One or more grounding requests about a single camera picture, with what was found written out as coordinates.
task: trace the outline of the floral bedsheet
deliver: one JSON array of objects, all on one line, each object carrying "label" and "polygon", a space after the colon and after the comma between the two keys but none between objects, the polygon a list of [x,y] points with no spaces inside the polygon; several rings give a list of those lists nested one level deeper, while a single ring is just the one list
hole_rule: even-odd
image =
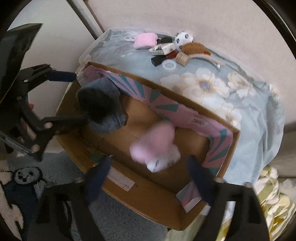
[{"label": "floral bedsheet", "polygon": [[[284,128],[284,108],[274,87],[237,63],[209,50],[226,65],[192,59],[174,72],[151,64],[148,50],[135,50],[125,41],[131,29],[109,29],[79,59],[108,65],[161,84],[216,113],[241,130],[237,148],[224,176],[229,183],[258,179],[262,169],[277,154]],[[132,29],[133,32],[145,30]]]}]

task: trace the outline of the soccer ball plush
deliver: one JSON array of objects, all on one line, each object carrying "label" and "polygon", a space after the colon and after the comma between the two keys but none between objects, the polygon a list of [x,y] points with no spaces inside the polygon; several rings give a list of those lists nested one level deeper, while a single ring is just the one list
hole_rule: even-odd
[{"label": "soccer ball plush", "polygon": [[176,34],[174,45],[178,51],[182,51],[182,46],[191,42],[193,42],[193,36],[187,32],[181,32]]}]

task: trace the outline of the beige wall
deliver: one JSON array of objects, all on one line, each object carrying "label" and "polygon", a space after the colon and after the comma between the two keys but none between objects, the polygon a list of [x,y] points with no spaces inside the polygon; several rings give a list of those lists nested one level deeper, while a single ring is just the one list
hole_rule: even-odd
[{"label": "beige wall", "polygon": [[[89,31],[66,0],[32,0],[16,17],[10,28],[25,23],[43,23],[22,68],[50,64],[61,71],[75,72],[78,58],[94,41]],[[29,102],[39,118],[55,116],[68,83],[46,81],[29,92]],[[46,152],[60,152],[63,148],[54,137]]]},{"label": "beige wall", "polygon": [[280,177],[296,177],[295,143],[295,131],[284,134],[279,152],[270,162],[270,165],[277,169]]},{"label": "beige wall", "polygon": [[239,60],[274,84],[296,122],[296,61],[272,22],[251,0],[88,0],[104,30],[141,27],[174,35],[189,31],[195,40]]}]

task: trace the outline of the gray plush toy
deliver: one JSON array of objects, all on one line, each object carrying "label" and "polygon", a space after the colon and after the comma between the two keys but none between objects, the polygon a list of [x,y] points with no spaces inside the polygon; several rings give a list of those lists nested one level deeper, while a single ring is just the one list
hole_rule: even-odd
[{"label": "gray plush toy", "polygon": [[125,125],[126,116],[122,112],[119,96],[118,88],[107,77],[84,85],[76,93],[90,127],[101,134],[111,133]]}]

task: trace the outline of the brown plush toy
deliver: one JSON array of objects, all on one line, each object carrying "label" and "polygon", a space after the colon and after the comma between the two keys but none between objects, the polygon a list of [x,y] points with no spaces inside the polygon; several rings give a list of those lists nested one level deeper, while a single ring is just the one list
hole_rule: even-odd
[{"label": "brown plush toy", "polygon": [[203,46],[200,43],[197,42],[192,42],[192,43],[187,43],[182,46],[182,52],[191,55],[191,54],[207,54],[211,55],[209,51],[206,50],[205,46]]}]

